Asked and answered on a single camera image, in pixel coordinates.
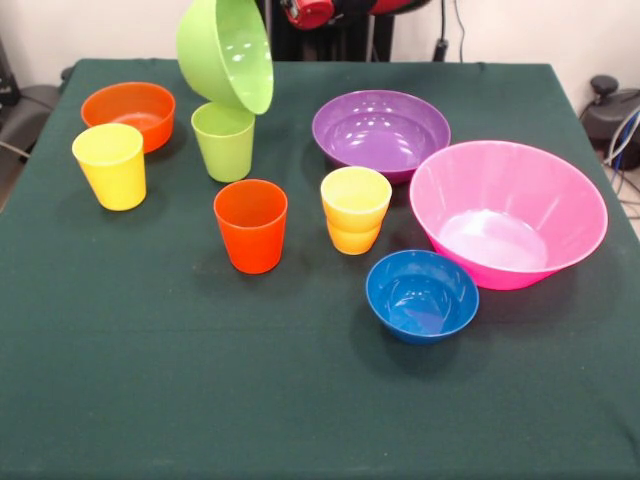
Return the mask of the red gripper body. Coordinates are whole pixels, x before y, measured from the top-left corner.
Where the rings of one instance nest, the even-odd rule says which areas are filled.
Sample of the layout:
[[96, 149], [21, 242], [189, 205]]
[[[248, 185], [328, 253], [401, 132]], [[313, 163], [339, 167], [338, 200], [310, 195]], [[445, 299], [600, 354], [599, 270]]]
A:
[[334, 16], [332, 0], [281, 0], [288, 21], [300, 30], [311, 30], [327, 24]]

